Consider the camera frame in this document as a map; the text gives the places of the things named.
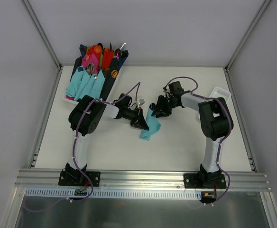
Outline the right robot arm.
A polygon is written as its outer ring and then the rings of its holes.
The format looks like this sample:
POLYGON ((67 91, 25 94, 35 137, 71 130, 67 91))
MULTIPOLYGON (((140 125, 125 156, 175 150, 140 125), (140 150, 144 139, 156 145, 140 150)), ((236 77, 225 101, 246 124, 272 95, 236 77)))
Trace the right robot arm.
POLYGON ((223 97, 213 98, 185 91, 180 82, 168 85, 165 95, 160 95, 152 104, 152 115, 168 117, 176 107, 190 108, 200 116, 201 130, 206 137, 203 162, 196 174, 184 174, 186 189, 226 189, 226 181, 221 168, 221 152, 224 141, 234 128, 233 120, 223 97))

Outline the small white utensil tray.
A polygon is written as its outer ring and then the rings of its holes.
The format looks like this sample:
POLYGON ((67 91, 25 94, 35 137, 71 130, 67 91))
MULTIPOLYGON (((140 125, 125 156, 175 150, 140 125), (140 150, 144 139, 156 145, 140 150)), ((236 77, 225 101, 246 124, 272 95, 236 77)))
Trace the small white utensil tray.
POLYGON ((210 93, 209 97, 212 98, 224 98, 225 102, 228 102, 231 99, 231 93, 228 90, 224 90, 220 87, 215 87, 210 93))

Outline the black spoon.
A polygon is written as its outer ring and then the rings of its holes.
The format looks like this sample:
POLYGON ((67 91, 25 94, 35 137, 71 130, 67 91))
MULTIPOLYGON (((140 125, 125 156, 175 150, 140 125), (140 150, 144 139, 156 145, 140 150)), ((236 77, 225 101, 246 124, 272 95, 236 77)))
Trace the black spoon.
POLYGON ((154 111, 156 108, 156 104, 155 103, 151 103, 150 106, 149 106, 149 109, 154 111))

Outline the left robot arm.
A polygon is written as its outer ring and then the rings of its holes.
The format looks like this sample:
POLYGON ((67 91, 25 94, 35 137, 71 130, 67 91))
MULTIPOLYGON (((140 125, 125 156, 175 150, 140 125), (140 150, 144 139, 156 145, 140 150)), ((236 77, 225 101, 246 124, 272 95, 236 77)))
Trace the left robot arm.
POLYGON ((87 171, 87 151, 91 134, 96 130, 103 116, 112 119, 127 119, 131 127, 148 130, 148 124, 143 116, 143 110, 137 106, 131 109, 132 97, 121 94, 113 103, 92 98, 88 95, 76 105, 68 117, 73 131, 72 155, 60 172, 60 186, 94 186, 100 184, 99 171, 87 171))

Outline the teal paper napkin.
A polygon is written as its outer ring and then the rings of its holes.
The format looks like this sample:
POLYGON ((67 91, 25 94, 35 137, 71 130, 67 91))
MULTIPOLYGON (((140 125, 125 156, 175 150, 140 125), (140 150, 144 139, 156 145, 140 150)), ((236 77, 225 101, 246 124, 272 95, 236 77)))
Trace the teal paper napkin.
POLYGON ((149 127, 149 130, 141 131, 141 135, 139 138, 142 140, 149 141, 151 136, 158 133, 159 130, 161 129, 161 123, 155 116, 152 116, 152 114, 153 114, 153 110, 149 108, 147 113, 147 118, 146 118, 146 123, 149 127))

